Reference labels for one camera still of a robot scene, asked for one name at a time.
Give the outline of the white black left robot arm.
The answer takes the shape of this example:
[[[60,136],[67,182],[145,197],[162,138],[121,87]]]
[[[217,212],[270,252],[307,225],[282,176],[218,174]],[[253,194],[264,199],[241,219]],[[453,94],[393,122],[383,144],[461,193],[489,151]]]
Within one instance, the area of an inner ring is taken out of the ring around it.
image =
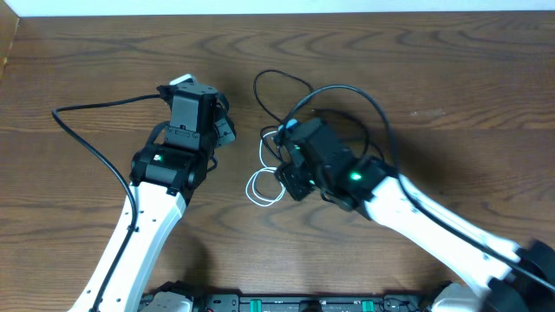
[[[189,78],[159,86],[171,117],[132,158],[120,218],[74,311],[135,311],[170,232],[213,170],[214,152],[236,139],[229,103]]]

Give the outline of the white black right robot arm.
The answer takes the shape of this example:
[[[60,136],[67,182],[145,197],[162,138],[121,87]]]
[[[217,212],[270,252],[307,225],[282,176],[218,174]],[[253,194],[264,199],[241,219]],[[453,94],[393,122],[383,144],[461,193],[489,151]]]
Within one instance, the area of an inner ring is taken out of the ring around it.
[[[357,158],[321,119],[290,120],[274,142],[290,161],[276,173],[300,201],[315,190],[345,211],[397,231],[444,263],[461,280],[440,291],[431,311],[554,309],[554,250],[524,248],[459,217],[376,157]]]

